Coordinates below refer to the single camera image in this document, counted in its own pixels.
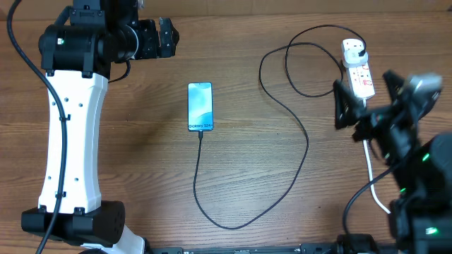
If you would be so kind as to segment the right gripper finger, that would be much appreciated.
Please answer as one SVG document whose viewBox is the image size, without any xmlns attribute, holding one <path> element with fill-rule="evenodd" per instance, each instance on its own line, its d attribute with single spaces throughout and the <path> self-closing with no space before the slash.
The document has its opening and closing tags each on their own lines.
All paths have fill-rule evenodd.
<svg viewBox="0 0 452 254">
<path fill-rule="evenodd" d="M 340 130 L 355 125 L 365 114 L 366 107 L 354 96 L 343 82 L 336 80 L 333 83 L 335 98 L 335 128 Z"/>
<path fill-rule="evenodd" d="M 409 99 L 408 92 L 404 87 L 405 79 L 395 71 L 388 70 L 382 75 L 389 97 L 392 103 L 406 103 Z"/>
</svg>

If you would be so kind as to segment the blue Galaxy smartphone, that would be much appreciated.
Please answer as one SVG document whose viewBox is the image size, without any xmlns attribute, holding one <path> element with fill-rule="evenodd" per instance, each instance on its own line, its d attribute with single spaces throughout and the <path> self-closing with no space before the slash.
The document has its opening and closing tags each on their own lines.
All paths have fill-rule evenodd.
<svg viewBox="0 0 452 254">
<path fill-rule="evenodd" d="M 188 84 L 188 130 L 211 131 L 213 121 L 212 83 Z"/>
</svg>

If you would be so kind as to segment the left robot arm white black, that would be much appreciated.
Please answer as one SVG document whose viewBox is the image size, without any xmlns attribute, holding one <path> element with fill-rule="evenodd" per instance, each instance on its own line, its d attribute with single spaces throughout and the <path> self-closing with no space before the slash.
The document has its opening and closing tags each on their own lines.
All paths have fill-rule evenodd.
<svg viewBox="0 0 452 254">
<path fill-rule="evenodd" d="M 22 229 L 85 253 L 150 253 L 125 224 L 125 207 L 100 192 L 97 156 L 111 65 L 174 56 L 179 33 L 169 18 L 138 17 L 140 1 L 76 0 L 39 39 L 35 72 L 49 93 L 47 168 L 36 207 Z"/>
</svg>

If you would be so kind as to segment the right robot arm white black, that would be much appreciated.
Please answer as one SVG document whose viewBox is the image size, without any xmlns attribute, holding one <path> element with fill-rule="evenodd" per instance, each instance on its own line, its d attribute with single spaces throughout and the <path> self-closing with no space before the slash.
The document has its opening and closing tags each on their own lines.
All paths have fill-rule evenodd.
<svg viewBox="0 0 452 254">
<path fill-rule="evenodd" d="M 398 250 L 406 253 L 451 252 L 451 134 L 440 133 L 422 144 L 420 120 L 436 104 L 442 77 L 435 73 L 400 77 L 383 74 L 391 103 L 368 109 L 349 88 L 336 80 L 335 128 L 355 127 L 354 141 L 375 140 L 388 169 L 361 187 L 346 204 L 343 250 L 378 253 L 371 236 L 352 234 L 347 218 L 356 199 L 371 185 L 392 174 L 400 189 L 391 201 L 388 222 Z"/>
</svg>

